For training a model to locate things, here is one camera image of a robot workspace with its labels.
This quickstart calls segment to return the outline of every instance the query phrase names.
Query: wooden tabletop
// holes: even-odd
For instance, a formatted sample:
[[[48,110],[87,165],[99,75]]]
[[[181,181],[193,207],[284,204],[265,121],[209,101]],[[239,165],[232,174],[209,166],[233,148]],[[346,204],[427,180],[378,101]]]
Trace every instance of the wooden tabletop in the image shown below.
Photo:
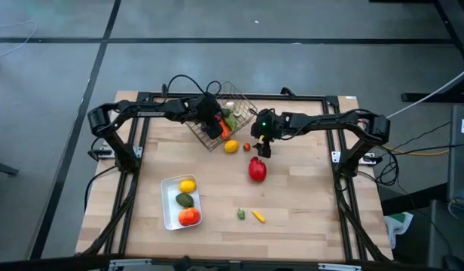
[[[120,91],[115,101],[136,100],[137,92]],[[358,108],[355,97],[339,97],[342,112]],[[261,108],[322,114],[320,102],[254,100]],[[118,131],[126,140],[131,121]],[[241,145],[255,140],[250,124],[233,139]],[[137,131],[136,145],[140,131]],[[335,146],[338,148],[337,133]],[[357,138],[345,131],[348,147]],[[189,257],[221,260],[344,260],[331,161],[325,131],[309,132],[291,141],[271,144],[273,156],[263,159],[267,178],[262,184],[249,180],[247,166],[257,153],[253,149],[226,154],[219,146],[209,152],[189,128],[163,118],[151,119],[139,176],[135,207],[127,241],[128,257]],[[100,160],[96,172],[112,166]],[[360,170],[373,174],[371,168]],[[200,192],[203,221],[196,227],[167,230],[163,225],[160,183],[165,178],[193,174]],[[118,171],[95,180],[90,193],[76,251],[88,248],[108,223],[117,190]],[[392,258],[376,184],[365,177],[354,178],[362,226],[374,243]],[[237,209],[246,219],[237,219]],[[262,224],[251,210],[259,211]],[[112,251],[118,250],[121,224]],[[353,254],[356,238],[350,226]]]

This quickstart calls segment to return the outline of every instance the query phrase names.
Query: yellow cable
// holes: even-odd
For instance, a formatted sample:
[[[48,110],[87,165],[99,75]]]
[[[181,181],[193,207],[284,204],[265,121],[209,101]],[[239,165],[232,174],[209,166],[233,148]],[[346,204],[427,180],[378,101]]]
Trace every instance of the yellow cable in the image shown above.
[[[405,151],[400,151],[400,150],[395,150],[394,148],[383,146],[384,148],[387,148],[388,150],[392,152],[396,152],[397,154],[403,154]],[[421,156],[421,157],[429,157],[429,156],[438,156],[438,155],[443,155],[447,154],[449,150],[444,150],[436,153],[409,153],[406,155],[413,155],[413,156]]]

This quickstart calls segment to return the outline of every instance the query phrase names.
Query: metal wire basket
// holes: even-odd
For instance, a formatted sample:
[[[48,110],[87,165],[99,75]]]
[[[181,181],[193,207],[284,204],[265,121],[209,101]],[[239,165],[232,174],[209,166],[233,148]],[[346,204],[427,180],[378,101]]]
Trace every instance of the metal wire basket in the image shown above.
[[[216,93],[218,87],[214,90],[210,90],[211,93]],[[219,136],[216,139],[210,139],[208,135],[200,128],[200,123],[195,124],[194,122],[186,122],[185,124],[190,128],[192,133],[202,142],[202,144],[209,151],[213,151],[222,142],[227,141],[234,133],[242,129],[247,123],[249,123],[254,115],[249,111],[250,108],[257,111],[255,105],[253,105],[231,82],[222,83],[221,92],[217,96],[217,102],[222,108],[225,108],[227,102],[234,102],[233,112],[237,120],[237,127],[235,130],[230,131],[230,135],[227,139],[223,139]]]

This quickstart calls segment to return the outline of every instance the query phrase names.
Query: small green vegetable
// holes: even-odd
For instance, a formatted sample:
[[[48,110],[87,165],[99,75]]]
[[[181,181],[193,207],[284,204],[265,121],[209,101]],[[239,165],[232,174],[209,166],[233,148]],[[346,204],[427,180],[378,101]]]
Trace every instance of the small green vegetable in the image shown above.
[[[237,216],[240,220],[244,220],[246,219],[246,212],[244,210],[239,209],[239,211],[237,212]]]
[[[230,130],[235,131],[235,129],[237,128],[237,119],[235,118],[235,116],[233,114],[229,114],[228,117],[226,117],[224,120],[225,124],[229,126]]]
[[[228,117],[230,115],[230,109],[229,108],[223,108],[222,109],[222,114],[224,117]]]
[[[180,193],[179,195],[177,195],[175,199],[177,200],[177,203],[182,207],[194,207],[194,199],[192,199],[192,197],[187,193]]]

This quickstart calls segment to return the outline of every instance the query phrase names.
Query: grey floor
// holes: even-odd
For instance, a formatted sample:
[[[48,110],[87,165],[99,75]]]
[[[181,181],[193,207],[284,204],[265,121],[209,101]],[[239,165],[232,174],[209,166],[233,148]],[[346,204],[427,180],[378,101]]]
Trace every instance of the grey floor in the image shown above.
[[[0,25],[35,21],[36,37],[101,38],[113,0],[0,0]],[[0,29],[26,37],[32,26]],[[113,38],[449,38],[433,5],[368,0],[123,0]],[[0,52],[17,44],[0,44]],[[27,44],[0,58],[0,261],[28,257],[52,180],[87,87],[99,44]],[[118,90],[159,90],[185,73],[201,84],[231,81],[244,93],[357,96],[362,108],[391,114],[403,92],[430,93],[464,70],[451,45],[110,44],[92,108]],[[176,91],[194,91],[176,84]],[[392,119],[397,145],[450,119],[450,105],[422,104]],[[410,148],[448,143],[448,128]],[[83,219],[84,188],[96,163],[81,127],[43,257],[69,256]],[[441,184],[447,156],[399,160],[401,185],[414,192]]]

